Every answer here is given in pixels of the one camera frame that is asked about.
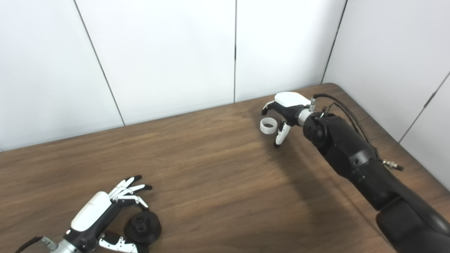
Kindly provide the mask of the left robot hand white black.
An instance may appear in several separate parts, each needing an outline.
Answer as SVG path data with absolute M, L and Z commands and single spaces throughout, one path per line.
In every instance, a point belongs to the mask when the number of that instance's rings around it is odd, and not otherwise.
M 132 242 L 122 235 L 106 232 L 122 208 L 137 205 L 143 211 L 149 210 L 147 203 L 136 193 L 153 187 L 147 184 L 133 186 L 141 178 L 141 175 L 128 177 L 109 193 L 97 192 L 74 217 L 54 252 L 93 253 L 98 248 L 105 248 L 119 253 L 148 253 L 148 246 Z

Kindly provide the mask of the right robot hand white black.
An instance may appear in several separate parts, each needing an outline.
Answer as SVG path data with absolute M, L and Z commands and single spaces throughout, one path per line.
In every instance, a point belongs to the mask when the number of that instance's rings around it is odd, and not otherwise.
M 280 92 L 274 96 L 273 101 L 266 103 L 261 115 L 267 115 L 269 110 L 274 110 L 283 117 L 274 141 L 277 148 L 281 146 L 293 126 L 304 126 L 306 119 L 314 112 L 314 106 L 310 99 L 297 92 Z

